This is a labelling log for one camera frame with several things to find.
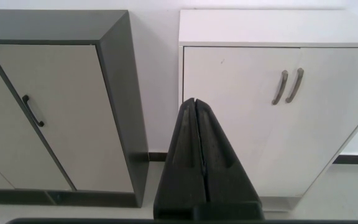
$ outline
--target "cabinet top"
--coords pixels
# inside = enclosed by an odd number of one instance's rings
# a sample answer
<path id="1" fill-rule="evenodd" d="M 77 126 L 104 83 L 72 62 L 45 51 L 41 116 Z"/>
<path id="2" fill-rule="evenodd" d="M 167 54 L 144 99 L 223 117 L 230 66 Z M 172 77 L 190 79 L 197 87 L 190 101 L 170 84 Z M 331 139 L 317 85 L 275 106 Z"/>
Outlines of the cabinet top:
<path id="1" fill-rule="evenodd" d="M 126 10 L 5 10 L 0 9 L 0 42 L 97 41 Z"/>
<path id="2" fill-rule="evenodd" d="M 345 10 L 182 10 L 180 46 L 358 47 Z"/>

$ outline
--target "black cabinet handle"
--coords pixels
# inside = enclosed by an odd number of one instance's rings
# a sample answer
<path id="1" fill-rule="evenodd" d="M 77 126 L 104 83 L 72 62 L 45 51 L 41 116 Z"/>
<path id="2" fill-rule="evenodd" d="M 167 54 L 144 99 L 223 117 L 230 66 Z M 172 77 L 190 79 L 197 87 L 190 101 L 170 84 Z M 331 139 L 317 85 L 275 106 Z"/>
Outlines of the black cabinet handle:
<path id="1" fill-rule="evenodd" d="M 29 103 L 28 103 L 29 100 L 30 100 L 30 97 L 27 96 L 27 95 L 24 95 L 24 96 L 22 97 L 22 100 L 23 100 L 23 103 L 24 103 L 25 108 L 26 108 L 27 111 L 29 112 L 29 114 L 30 114 L 31 118 L 33 119 L 33 121 L 34 121 L 35 123 L 37 123 L 38 126 L 43 127 L 43 126 L 45 125 L 45 123 L 44 123 L 43 121 L 38 121 L 37 118 L 34 116 L 33 112 L 32 112 L 31 109 L 30 109 L 30 106 L 29 106 Z"/>

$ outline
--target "cabinet base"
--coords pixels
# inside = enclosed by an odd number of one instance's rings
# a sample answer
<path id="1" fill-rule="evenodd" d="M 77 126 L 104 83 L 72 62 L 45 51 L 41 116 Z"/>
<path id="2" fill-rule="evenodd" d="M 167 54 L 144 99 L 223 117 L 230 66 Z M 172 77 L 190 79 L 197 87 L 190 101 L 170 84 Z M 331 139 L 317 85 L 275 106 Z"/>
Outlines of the cabinet base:
<path id="1" fill-rule="evenodd" d="M 259 197 L 264 212 L 290 212 L 301 197 Z"/>
<path id="2" fill-rule="evenodd" d="M 136 208 L 134 193 L 0 190 L 0 204 Z"/>

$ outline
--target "silver cabinet handle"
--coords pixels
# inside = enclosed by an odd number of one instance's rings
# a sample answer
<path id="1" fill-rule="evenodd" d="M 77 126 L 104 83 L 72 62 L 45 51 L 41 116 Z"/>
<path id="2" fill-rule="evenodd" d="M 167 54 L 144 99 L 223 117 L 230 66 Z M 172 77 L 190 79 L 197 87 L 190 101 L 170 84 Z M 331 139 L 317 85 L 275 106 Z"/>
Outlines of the silver cabinet handle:
<path id="1" fill-rule="evenodd" d="M 281 76 L 282 76 L 282 79 L 281 79 L 280 89 L 278 90 L 277 96 L 272 101 L 273 105 L 276 105 L 280 101 L 281 96 L 284 93 L 285 85 L 287 84 L 287 80 L 288 80 L 288 72 L 286 70 L 284 70 L 281 73 Z"/>
<path id="2" fill-rule="evenodd" d="M 290 95 L 290 97 L 288 97 L 287 99 L 285 99 L 285 101 L 287 103 L 291 103 L 292 100 L 294 99 L 296 93 L 298 92 L 299 90 L 299 86 L 301 85 L 301 82 L 302 82 L 302 78 L 303 78 L 303 69 L 302 68 L 298 68 L 298 78 L 296 78 L 296 83 L 295 83 L 295 86 L 293 87 L 293 90 L 292 90 L 292 93 Z"/>

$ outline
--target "cabinet handle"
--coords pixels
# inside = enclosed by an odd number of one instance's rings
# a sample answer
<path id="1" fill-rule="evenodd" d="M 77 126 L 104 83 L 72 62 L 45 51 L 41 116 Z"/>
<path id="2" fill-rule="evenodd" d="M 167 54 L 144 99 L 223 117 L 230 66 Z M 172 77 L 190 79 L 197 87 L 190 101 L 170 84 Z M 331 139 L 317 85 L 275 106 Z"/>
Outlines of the cabinet handle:
<path id="1" fill-rule="evenodd" d="M 39 121 L 39 122 L 38 122 L 37 118 L 34 116 L 32 110 L 30 109 L 30 106 L 29 106 L 29 103 L 28 103 L 29 100 L 30 100 L 30 97 L 27 96 L 27 95 L 24 95 L 24 96 L 22 97 L 22 100 L 23 100 L 23 103 L 24 103 L 25 108 L 26 108 L 27 111 L 29 112 L 29 114 L 30 114 L 31 118 L 33 119 L 33 121 L 34 121 L 35 123 L 37 123 L 38 126 L 43 127 L 43 126 L 45 125 L 44 122 L 43 122 L 43 121 Z"/>
<path id="2" fill-rule="evenodd" d="M 274 98 L 274 100 L 272 101 L 272 104 L 273 105 L 276 105 L 280 99 L 281 99 L 281 96 L 283 95 L 284 93 L 284 89 L 285 89 L 285 85 L 287 84 L 287 80 L 288 80 L 288 72 L 286 70 L 284 70 L 282 73 L 281 73 L 281 84 L 280 84 L 280 89 L 277 93 L 277 96 Z"/>
<path id="3" fill-rule="evenodd" d="M 285 101 L 286 101 L 287 103 L 291 103 L 292 100 L 294 99 L 296 93 L 298 92 L 299 86 L 301 85 L 301 82 L 302 82 L 303 72 L 304 72 L 304 71 L 303 71 L 302 68 L 298 68 L 298 71 L 297 71 L 297 73 L 298 73 L 298 78 L 296 78 L 295 86 L 294 86 L 294 88 L 293 88 L 293 90 L 292 90 L 292 93 L 291 93 L 290 97 L 288 97 L 287 99 L 285 99 Z"/>

